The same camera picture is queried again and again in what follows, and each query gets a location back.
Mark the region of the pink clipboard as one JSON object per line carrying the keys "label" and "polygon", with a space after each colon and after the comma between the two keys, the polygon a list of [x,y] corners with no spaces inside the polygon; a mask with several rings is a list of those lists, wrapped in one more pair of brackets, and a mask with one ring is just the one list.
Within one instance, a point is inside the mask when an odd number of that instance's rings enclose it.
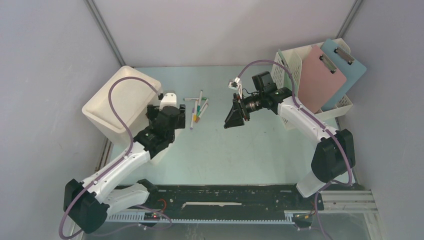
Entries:
{"label": "pink clipboard", "polygon": [[312,113],[323,105],[346,82],[346,77],[318,46],[313,46],[302,61],[297,97]]}

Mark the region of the green clipboard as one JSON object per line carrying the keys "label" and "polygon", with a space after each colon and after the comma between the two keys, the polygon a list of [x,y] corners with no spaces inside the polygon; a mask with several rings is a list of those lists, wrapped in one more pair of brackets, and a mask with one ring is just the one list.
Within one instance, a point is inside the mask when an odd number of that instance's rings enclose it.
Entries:
{"label": "green clipboard", "polygon": [[[280,57],[280,59],[281,59],[281,62],[282,62],[282,65],[287,69],[287,70],[290,70],[289,69],[289,65],[288,65],[288,62],[286,61],[286,59],[285,59],[285,57],[284,57],[284,55],[283,55],[283,53],[282,53],[282,51],[280,50],[280,49],[278,49],[278,55],[279,55],[279,57]],[[289,77],[289,74],[285,71],[285,70],[283,70],[283,73],[284,73],[284,75],[283,75],[283,87],[286,87],[286,88],[288,88],[289,90],[293,90],[293,85],[292,85],[292,83],[291,83],[291,80],[290,80],[290,77]]]}

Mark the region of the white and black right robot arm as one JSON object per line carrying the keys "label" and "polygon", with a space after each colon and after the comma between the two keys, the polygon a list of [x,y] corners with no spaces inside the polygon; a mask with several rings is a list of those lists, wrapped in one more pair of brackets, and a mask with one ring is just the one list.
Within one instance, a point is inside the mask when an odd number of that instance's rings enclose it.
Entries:
{"label": "white and black right robot arm", "polygon": [[290,196],[291,204],[297,209],[304,209],[310,204],[313,194],[344,173],[348,174],[348,182],[352,182],[352,167],[356,164],[352,133],[327,125],[301,104],[291,90],[278,88],[268,71],[253,76],[252,80],[256,91],[248,97],[243,97],[239,77],[229,81],[228,87],[237,93],[233,94],[224,128],[243,126],[251,119],[251,113],[267,109],[292,123],[310,140],[315,147],[311,170],[295,185],[297,191]]}

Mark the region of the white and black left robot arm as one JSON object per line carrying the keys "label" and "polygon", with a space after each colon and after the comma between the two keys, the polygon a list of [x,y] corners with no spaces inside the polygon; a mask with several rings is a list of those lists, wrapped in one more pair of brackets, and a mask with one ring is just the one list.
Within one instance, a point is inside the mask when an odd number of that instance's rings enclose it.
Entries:
{"label": "white and black left robot arm", "polygon": [[175,141],[176,130],[186,126],[186,106],[149,105],[147,116],[149,125],[130,139],[125,152],[83,181],[72,179],[66,184],[63,210],[83,232],[95,232],[109,216],[130,207],[156,206],[156,186],[146,179],[123,189],[116,187]]}

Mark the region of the blue clipboard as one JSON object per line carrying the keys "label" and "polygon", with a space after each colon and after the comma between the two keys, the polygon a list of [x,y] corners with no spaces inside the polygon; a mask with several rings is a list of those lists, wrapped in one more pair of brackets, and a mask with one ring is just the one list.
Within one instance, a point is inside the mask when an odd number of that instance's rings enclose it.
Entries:
{"label": "blue clipboard", "polygon": [[346,82],[340,89],[323,105],[323,112],[331,110],[348,92],[348,90],[364,75],[367,68],[341,44],[327,39],[321,46],[321,50],[336,65],[346,77]]}

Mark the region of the white drawer cabinet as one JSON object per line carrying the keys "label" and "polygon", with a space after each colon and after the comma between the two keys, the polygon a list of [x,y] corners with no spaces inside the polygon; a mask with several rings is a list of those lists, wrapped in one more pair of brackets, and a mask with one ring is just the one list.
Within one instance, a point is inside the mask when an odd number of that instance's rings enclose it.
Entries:
{"label": "white drawer cabinet", "polygon": [[158,95],[146,83],[133,79],[143,79],[159,93],[163,92],[162,83],[130,66],[121,67],[82,107],[82,113],[111,141],[111,157],[120,155],[130,144],[127,131],[114,115],[109,104],[111,86],[119,79],[132,77],[118,83],[112,90],[112,105],[135,136],[148,126],[147,105],[158,106]]}

